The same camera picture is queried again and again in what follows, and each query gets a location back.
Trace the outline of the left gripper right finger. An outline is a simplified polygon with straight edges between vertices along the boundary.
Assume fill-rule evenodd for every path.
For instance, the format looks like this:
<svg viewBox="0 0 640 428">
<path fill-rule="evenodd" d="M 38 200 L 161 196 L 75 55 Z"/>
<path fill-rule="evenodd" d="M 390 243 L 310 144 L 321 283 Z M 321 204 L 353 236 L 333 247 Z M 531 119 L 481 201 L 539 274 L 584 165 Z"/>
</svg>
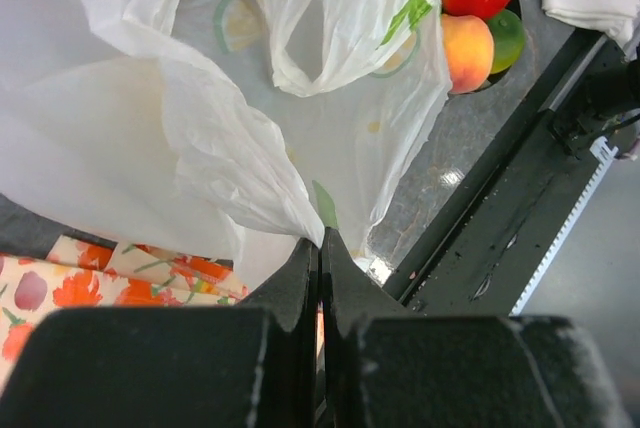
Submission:
<svg viewBox="0 0 640 428">
<path fill-rule="evenodd" d="M 327 398 L 339 427 L 630 427 L 591 335 L 557 316 L 424 317 L 320 250 Z"/>
</svg>

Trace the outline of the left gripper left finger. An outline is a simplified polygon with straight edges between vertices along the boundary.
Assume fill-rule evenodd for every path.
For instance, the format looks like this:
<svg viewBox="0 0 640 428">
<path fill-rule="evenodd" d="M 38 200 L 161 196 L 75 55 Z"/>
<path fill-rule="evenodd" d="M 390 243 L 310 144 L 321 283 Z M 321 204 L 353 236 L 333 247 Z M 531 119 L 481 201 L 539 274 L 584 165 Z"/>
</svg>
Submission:
<svg viewBox="0 0 640 428">
<path fill-rule="evenodd" d="M 310 427 L 319 251 L 234 306 L 75 308 L 29 337 L 5 427 Z"/>
</svg>

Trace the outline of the fake peach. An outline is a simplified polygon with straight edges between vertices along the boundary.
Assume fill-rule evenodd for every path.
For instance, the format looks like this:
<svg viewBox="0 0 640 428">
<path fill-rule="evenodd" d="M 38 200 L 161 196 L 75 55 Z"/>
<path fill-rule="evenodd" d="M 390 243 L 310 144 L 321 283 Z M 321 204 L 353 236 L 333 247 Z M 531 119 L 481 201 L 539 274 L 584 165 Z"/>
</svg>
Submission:
<svg viewBox="0 0 640 428">
<path fill-rule="evenodd" d="M 489 77 L 494 41 L 487 24 L 473 15 L 441 16 L 444 51 L 452 82 L 451 94 L 479 89 Z"/>
</svg>

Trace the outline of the fake yellow lemon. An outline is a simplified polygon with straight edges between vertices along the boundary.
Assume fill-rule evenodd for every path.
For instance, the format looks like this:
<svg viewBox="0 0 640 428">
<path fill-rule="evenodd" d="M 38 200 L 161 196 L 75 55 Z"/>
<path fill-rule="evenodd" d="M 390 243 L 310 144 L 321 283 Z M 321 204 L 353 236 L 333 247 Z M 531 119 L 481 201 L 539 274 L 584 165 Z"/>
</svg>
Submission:
<svg viewBox="0 0 640 428">
<path fill-rule="evenodd" d="M 509 69 L 525 47 L 525 30 L 520 17 L 504 9 L 487 21 L 494 42 L 494 57 L 490 74 Z"/>
</svg>

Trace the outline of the white plastic bag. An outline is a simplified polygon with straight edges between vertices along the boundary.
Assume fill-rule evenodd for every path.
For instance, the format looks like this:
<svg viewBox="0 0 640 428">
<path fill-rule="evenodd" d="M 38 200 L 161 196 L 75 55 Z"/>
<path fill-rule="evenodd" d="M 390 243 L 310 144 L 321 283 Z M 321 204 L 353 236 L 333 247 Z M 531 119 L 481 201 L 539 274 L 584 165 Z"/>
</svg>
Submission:
<svg viewBox="0 0 640 428">
<path fill-rule="evenodd" d="M 440 0 L 1 0 L 1 192 L 232 261 L 368 238 L 451 87 Z"/>
</svg>

